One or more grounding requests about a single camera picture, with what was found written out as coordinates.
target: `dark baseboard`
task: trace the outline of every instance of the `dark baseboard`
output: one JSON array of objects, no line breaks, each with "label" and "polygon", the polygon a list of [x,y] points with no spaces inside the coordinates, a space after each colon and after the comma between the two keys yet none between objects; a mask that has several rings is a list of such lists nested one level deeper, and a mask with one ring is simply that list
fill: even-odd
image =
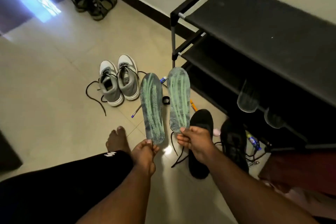
[{"label": "dark baseboard", "polygon": [[[145,3],[141,2],[140,0],[122,0],[128,5],[132,6],[134,9],[138,10],[142,14],[146,15],[147,17],[151,18],[152,20],[156,21],[160,25],[168,28],[170,30],[170,18],[165,14],[162,14],[158,10],[146,5]],[[189,38],[194,32],[187,27],[177,24],[176,26],[176,34],[181,36],[184,39]]]}]

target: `cloth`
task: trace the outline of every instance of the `cloth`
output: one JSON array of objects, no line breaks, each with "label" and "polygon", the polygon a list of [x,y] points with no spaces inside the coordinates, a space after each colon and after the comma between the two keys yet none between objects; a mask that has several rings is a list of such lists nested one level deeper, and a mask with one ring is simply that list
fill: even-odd
[{"label": "cloth", "polygon": [[1,223],[75,223],[117,188],[131,157],[108,152],[0,183]]}]

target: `tile floor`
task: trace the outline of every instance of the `tile floor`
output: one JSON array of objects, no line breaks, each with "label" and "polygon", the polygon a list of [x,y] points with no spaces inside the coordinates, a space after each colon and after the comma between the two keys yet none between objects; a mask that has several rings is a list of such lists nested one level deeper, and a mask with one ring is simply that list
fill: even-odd
[{"label": "tile floor", "polygon": [[[145,138],[142,112],[131,118],[140,99],[117,108],[103,104],[105,117],[98,103],[87,98],[85,88],[98,79],[102,60],[117,62],[123,53],[133,57],[139,70],[159,78],[171,69],[170,31],[124,2],[100,22],[75,12],[70,0],[57,7],[61,13],[51,20],[32,18],[0,37],[0,128],[23,161],[0,180],[105,152],[110,131],[119,125],[126,129],[132,149]],[[176,41],[183,39],[177,36]],[[183,62],[179,58],[177,66]],[[97,89],[93,84],[89,94],[98,99]],[[225,114],[193,91],[191,98],[199,109],[210,110],[220,128]],[[146,223],[236,222],[210,176],[194,179],[187,161],[170,168],[177,156],[166,107],[164,120],[167,138],[156,158]],[[251,175],[256,177],[267,157],[250,168]]]}]

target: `leg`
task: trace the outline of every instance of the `leg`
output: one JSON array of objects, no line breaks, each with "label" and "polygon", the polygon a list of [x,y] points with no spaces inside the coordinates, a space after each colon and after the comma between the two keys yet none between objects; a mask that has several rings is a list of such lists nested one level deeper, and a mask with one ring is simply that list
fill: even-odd
[{"label": "leg", "polygon": [[75,223],[132,170],[124,128],[113,130],[106,146],[109,153],[1,182],[3,223]]},{"label": "leg", "polygon": [[[205,128],[209,131],[210,137],[213,135],[213,120],[211,113],[206,109],[198,110],[190,119],[190,126]],[[189,150],[189,171],[197,179],[205,179],[208,174],[208,168],[200,163],[194,156],[192,150]]]}]

